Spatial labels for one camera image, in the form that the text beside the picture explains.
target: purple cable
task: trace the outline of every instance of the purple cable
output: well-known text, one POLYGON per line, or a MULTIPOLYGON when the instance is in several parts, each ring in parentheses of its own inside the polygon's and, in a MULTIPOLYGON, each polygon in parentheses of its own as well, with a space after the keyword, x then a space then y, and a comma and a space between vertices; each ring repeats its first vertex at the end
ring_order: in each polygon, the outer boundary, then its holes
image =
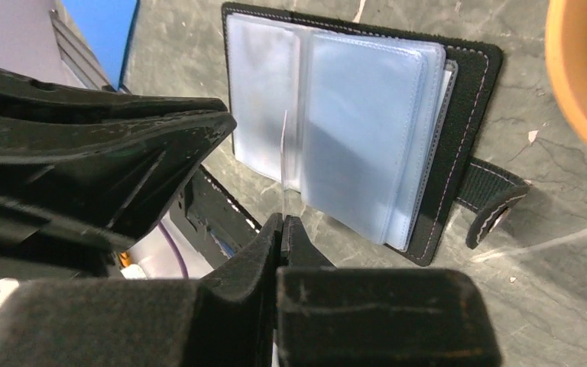
POLYGON ((181 252, 179 251, 177 244, 174 242, 174 239, 167 231, 167 228, 165 228, 163 220, 158 221, 158 228, 161 230, 161 233, 163 233, 163 237, 165 237, 165 239, 167 240, 167 244, 170 245, 172 252, 174 252, 174 256, 177 258, 177 262, 179 263, 179 268, 181 269, 181 274, 183 275, 183 278, 187 279, 188 268, 186 268, 186 262, 183 260, 183 256, 181 255, 181 252))

